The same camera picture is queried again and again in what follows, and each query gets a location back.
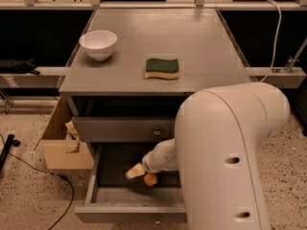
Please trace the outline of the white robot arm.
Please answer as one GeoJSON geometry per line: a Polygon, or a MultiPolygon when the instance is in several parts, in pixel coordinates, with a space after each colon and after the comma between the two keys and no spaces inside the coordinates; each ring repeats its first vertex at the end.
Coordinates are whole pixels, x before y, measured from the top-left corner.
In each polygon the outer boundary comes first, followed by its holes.
{"type": "Polygon", "coordinates": [[[289,118],[288,99],[270,84],[204,89],[179,108],[175,137],[126,177],[178,171],[190,230],[271,230],[255,149],[289,118]]]}

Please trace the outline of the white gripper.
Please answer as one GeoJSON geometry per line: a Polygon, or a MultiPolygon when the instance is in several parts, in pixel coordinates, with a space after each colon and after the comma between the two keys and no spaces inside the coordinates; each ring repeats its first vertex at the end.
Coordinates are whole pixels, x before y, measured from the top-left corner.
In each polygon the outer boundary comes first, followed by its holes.
{"type": "Polygon", "coordinates": [[[142,164],[137,163],[126,172],[126,178],[133,179],[135,177],[144,175],[146,172],[147,173],[161,172],[161,167],[154,162],[154,153],[152,151],[149,151],[144,155],[144,157],[142,158],[142,164]]]}

